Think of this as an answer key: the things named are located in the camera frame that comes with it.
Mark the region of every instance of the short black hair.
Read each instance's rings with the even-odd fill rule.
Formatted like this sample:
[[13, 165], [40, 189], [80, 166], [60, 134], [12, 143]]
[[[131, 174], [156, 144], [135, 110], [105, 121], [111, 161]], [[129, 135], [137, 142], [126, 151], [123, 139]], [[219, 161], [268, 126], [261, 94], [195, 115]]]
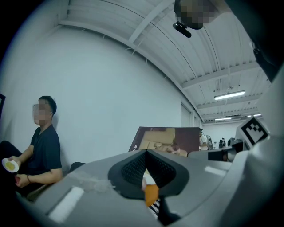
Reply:
[[48, 101], [48, 104], [49, 104], [50, 109], [52, 111], [52, 116], [54, 116], [54, 114], [56, 113], [56, 109], [57, 109], [57, 105], [56, 105], [56, 102], [54, 101], [54, 99], [49, 95], [44, 95], [44, 96], [40, 97], [39, 100], [40, 99], [44, 99], [44, 100]]

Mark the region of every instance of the pants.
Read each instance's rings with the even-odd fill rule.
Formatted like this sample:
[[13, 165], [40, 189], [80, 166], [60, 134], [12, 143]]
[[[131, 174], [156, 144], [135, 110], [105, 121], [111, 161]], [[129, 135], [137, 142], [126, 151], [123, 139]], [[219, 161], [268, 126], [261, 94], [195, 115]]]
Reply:
[[[22, 153], [13, 146], [8, 141], [2, 141], [0, 143], [0, 159], [3, 158], [9, 158], [11, 156], [20, 156]], [[26, 164], [22, 164], [19, 170], [19, 173], [25, 173], [28, 174], [28, 168]], [[29, 184], [26, 187], [19, 188], [16, 186], [16, 180], [15, 175], [17, 173], [11, 173], [4, 169], [3, 165], [1, 165], [0, 168], [0, 176], [1, 176], [1, 189], [2, 189], [2, 195], [9, 195], [9, 196], [15, 196], [15, 191], [19, 192], [23, 196], [27, 196], [28, 193], [38, 189], [42, 184]]]

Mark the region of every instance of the ceiling beam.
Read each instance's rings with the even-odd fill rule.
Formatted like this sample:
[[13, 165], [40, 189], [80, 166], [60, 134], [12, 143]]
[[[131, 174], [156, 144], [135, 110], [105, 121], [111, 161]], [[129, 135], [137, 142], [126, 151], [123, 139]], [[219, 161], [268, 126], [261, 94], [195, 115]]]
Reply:
[[252, 108], [248, 110], [239, 110], [239, 111], [230, 111], [225, 113], [214, 113], [214, 114], [206, 114], [203, 115], [204, 119], [210, 119], [210, 118], [218, 118], [218, 117], [226, 117], [226, 116], [232, 116], [232, 115], [250, 115], [250, 114], [258, 114], [259, 111], [257, 108]]
[[138, 25], [135, 29], [131, 37], [129, 38], [129, 42], [134, 43], [134, 41], [138, 38], [138, 36], [144, 31], [144, 29], [148, 26], [148, 24], [159, 15], [160, 12], [164, 11], [168, 8], [174, 0], [163, 0], [159, 5], [157, 5]]
[[58, 3], [58, 15], [57, 15], [57, 22], [61, 20], [65, 20], [67, 18], [67, 13], [68, 13], [68, 5], [69, 5], [69, 0], [60, 0]]
[[145, 52], [143, 49], [141, 48], [137, 48], [133, 43], [129, 42], [129, 40], [113, 33], [112, 31], [109, 31], [107, 29], [95, 26], [95, 25], [91, 25], [88, 23], [82, 23], [82, 22], [75, 22], [75, 21], [69, 21], [69, 20], [62, 20], [59, 23], [60, 25], [68, 25], [68, 26], [74, 26], [74, 27], [81, 27], [81, 28], [85, 28], [85, 29], [89, 29], [91, 31], [95, 31], [95, 32], [99, 32], [101, 34], [107, 35], [129, 47], [131, 47], [132, 49], [136, 49], [136, 51], [141, 54], [142, 56], [144, 56], [145, 58], [147, 58], [149, 61], [151, 61], [158, 69], [160, 69], [174, 84], [175, 86], [177, 86], [177, 88], [184, 94], [184, 96], [187, 98], [187, 100], [189, 101], [189, 103], [191, 104], [191, 111], [196, 111], [197, 114], [199, 115], [199, 118], [204, 121], [201, 112], [197, 109], [196, 105], [193, 102], [193, 99], [187, 94], [187, 92], [185, 92], [181, 85], [179, 84], [179, 82], [176, 81], [175, 77], [172, 75], [172, 73], [169, 72], [169, 70], [163, 65], [161, 64], [155, 57], [153, 57], [151, 54]]
[[198, 105], [197, 109], [205, 109], [205, 108], [210, 108], [210, 107], [216, 107], [216, 106], [225, 106], [229, 104], [236, 104], [240, 102], [249, 102], [249, 101], [255, 101], [258, 100], [261, 97], [260, 94], [258, 95], [253, 95], [253, 96], [248, 96], [248, 97], [241, 97], [241, 98], [234, 98], [234, 99], [228, 99], [227, 104], [226, 100], [220, 101], [220, 102], [212, 102], [208, 104], [203, 104], [203, 105]]
[[[230, 75], [238, 75], [241, 72], [248, 71], [248, 70], [251, 70], [251, 69], [257, 69], [257, 68], [260, 69], [260, 66], [257, 62], [251, 62], [251, 63], [242, 64], [242, 65], [239, 65], [239, 66], [230, 67]], [[220, 71], [217, 71], [217, 72], [207, 74], [205, 76], [198, 77], [198, 78], [193, 79], [193, 80], [189, 80], [189, 81], [183, 83], [181, 86], [182, 86], [183, 89], [188, 89], [193, 85], [200, 84], [200, 83], [203, 83], [203, 82], [207, 82], [207, 81], [210, 81], [210, 80], [217, 80], [217, 79], [220, 79], [220, 78], [223, 78], [223, 77], [227, 77], [228, 75], [229, 75], [229, 70], [223, 69], [223, 70], [220, 70]]]

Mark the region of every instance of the man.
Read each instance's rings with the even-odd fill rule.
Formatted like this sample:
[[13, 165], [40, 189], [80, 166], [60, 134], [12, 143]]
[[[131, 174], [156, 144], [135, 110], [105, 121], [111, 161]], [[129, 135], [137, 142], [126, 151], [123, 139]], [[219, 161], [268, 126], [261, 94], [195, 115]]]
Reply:
[[23, 153], [7, 141], [0, 143], [1, 159], [10, 157], [8, 160], [14, 160], [20, 167], [15, 177], [1, 168], [7, 193], [16, 190], [26, 196], [42, 184], [52, 184], [62, 179], [60, 143], [52, 125], [56, 109], [56, 103], [50, 96], [39, 98], [38, 104], [33, 106], [34, 122], [39, 128], [35, 130], [31, 144]]
[[208, 150], [207, 138], [202, 133], [202, 129], [199, 129], [199, 145], [200, 145], [201, 151], [207, 151]]

